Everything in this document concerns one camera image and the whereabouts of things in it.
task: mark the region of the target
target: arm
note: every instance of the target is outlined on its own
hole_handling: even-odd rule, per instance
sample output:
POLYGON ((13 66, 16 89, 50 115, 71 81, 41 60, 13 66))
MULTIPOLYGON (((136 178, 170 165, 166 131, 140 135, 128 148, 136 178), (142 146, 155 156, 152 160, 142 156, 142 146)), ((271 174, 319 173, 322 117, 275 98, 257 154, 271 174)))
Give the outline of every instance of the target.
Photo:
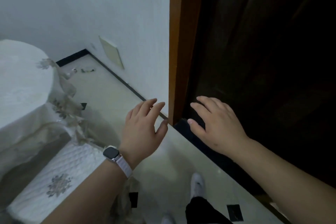
MULTIPOLYGON (((153 106, 155 102, 141 102, 126 116, 119 151, 133 170, 153 154, 168 130, 164 120, 155 132, 154 123, 165 105, 161 102, 153 106)), ((111 208, 125 181, 121 168, 105 160, 42 223, 93 223, 111 208)))
POLYGON ((205 122, 192 119, 191 131, 213 150, 240 165, 297 224, 336 223, 336 190, 250 139, 229 105, 197 97, 191 107, 205 122))

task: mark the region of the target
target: tile floor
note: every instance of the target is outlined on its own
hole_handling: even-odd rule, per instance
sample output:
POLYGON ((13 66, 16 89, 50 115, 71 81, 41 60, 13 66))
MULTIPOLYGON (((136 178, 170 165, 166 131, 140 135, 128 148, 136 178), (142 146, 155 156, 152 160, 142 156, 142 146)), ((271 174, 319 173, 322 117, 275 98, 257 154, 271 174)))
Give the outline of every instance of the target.
MULTIPOLYGON (((118 145, 127 112, 141 100, 89 55, 62 69, 69 72, 74 67, 78 73, 70 82, 77 88, 74 99, 87 103, 84 117, 98 131, 99 140, 118 145), (84 67, 94 67, 95 71, 81 73, 84 67)), ((156 127, 161 121, 158 117, 156 127)), ((227 218, 226 205, 239 204, 244 223, 282 223, 171 126, 158 150, 134 171, 140 182, 136 211, 149 224, 160 223, 165 213, 170 213, 177 224, 186 223, 184 211, 190 200, 193 172, 204 176, 207 200, 227 218)))

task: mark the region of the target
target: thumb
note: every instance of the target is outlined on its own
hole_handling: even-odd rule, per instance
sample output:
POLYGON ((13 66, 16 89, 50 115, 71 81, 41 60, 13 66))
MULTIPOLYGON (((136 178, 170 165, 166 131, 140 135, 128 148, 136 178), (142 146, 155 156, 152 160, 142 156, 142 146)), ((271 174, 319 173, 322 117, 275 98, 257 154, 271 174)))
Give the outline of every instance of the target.
POLYGON ((168 131, 168 120, 163 120, 156 131, 156 140, 160 144, 168 131))
POLYGON ((204 136, 205 136, 205 130, 204 130, 204 128, 202 128, 193 119, 188 119, 188 124, 190 125, 191 132, 193 132, 200 139, 204 138, 204 136))

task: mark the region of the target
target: watch strap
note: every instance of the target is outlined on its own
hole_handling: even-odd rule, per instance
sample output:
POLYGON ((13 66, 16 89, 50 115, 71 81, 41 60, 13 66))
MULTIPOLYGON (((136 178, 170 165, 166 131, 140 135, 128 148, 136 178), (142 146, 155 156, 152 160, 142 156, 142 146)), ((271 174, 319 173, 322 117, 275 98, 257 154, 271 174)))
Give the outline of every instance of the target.
POLYGON ((129 164, 126 162, 124 157, 121 155, 121 157, 116 161, 118 166, 121 168, 121 170, 125 173, 127 178, 130 178, 132 175, 132 168, 129 166, 129 164))

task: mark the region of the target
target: white shoe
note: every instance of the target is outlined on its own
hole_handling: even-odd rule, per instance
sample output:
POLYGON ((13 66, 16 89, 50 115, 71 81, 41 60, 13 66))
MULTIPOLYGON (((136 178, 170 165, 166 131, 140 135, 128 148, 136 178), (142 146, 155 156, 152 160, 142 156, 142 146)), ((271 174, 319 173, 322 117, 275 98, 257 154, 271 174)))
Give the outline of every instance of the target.
POLYGON ((175 220, 169 214, 163 216, 161 224, 175 224, 175 220))
POLYGON ((191 176, 190 200, 193 197, 205 198, 205 183, 202 175, 200 175, 199 173, 193 173, 193 175, 191 176))

